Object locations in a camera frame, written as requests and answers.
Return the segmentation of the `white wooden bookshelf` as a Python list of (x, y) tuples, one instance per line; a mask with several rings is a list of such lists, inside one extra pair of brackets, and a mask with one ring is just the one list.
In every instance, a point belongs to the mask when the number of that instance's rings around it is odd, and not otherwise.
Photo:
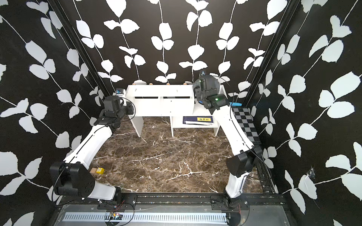
[(195, 98), (192, 85), (129, 85), (126, 98), (135, 105), (135, 117), (131, 123), (141, 137), (144, 117), (169, 117), (171, 133), (174, 128), (213, 128), (217, 136), (220, 124), (213, 119), (210, 126), (184, 124), (185, 116), (210, 116)]

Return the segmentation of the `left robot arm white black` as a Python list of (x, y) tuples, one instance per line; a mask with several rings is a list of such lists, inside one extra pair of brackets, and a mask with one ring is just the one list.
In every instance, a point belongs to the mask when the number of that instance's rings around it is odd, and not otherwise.
[(62, 162), (50, 167), (52, 194), (100, 200), (115, 200), (118, 189), (97, 182), (88, 171), (103, 144), (125, 122), (135, 116), (135, 105), (125, 95), (116, 94), (104, 100), (104, 109), (81, 144)]

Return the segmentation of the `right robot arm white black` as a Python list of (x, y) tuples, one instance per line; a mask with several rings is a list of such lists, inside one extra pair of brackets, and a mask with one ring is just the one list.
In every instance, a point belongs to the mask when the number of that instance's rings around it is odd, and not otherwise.
[(237, 198), (242, 194), (246, 178), (261, 157), (262, 150), (250, 141), (238, 124), (228, 98), (220, 92), (216, 76), (201, 75), (193, 83), (193, 91), (197, 101), (220, 124), (230, 143), (233, 157), (226, 160), (230, 175), (225, 192), (229, 198)]

